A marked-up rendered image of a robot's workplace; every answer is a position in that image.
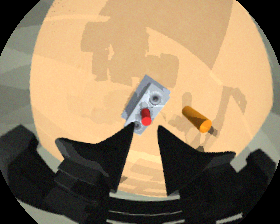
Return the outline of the orange cylinder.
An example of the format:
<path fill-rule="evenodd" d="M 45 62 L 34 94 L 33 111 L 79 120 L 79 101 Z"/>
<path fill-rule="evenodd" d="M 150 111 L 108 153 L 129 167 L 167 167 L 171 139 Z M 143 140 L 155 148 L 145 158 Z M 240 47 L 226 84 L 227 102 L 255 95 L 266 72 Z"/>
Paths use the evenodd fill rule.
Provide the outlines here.
<path fill-rule="evenodd" d="M 208 117 L 200 115 L 199 112 L 195 111 L 192 107 L 189 107 L 189 105 L 185 105 L 185 107 L 181 109 L 181 115 L 187 117 L 189 123 L 195 125 L 201 133 L 208 132 L 208 129 L 211 129 L 212 127 L 212 121 L 209 120 Z"/>

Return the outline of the red peg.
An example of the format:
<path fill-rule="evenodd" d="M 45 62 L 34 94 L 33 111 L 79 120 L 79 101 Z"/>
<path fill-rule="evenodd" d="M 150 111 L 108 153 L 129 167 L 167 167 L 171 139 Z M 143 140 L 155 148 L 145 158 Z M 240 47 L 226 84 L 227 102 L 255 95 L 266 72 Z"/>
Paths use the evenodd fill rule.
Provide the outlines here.
<path fill-rule="evenodd" d="M 149 109 L 143 109 L 143 125 L 151 124 L 151 112 Z"/>

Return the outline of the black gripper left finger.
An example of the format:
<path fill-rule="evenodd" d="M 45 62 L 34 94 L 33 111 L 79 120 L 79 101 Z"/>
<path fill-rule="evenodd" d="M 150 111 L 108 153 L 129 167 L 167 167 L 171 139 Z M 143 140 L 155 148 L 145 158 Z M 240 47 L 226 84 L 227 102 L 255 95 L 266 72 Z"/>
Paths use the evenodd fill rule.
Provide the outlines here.
<path fill-rule="evenodd" d="M 108 139 L 97 144 L 56 137 L 55 145 L 65 159 L 85 167 L 99 169 L 104 180 L 107 181 L 109 190 L 116 194 L 121 173 L 124 172 L 124 165 L 127 163 L 133 133 L 135 133 L 135 123 L 125 125 L 115 135 L 108 136 Z"/>

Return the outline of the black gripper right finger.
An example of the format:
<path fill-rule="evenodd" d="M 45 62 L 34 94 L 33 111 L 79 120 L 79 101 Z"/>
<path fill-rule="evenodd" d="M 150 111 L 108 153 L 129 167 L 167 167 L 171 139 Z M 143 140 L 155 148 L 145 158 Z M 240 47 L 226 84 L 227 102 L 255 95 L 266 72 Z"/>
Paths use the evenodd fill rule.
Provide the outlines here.
<path fill-rule="evenodd" d="M 205 168 L 217 167 L 230 163 L 236 152 L 199 152 L 176 135 L 169 132 L 164 125 L 157 125 L 157 141 L 168 196 L 180 196 L 177 190 L 195 180 Z"/>

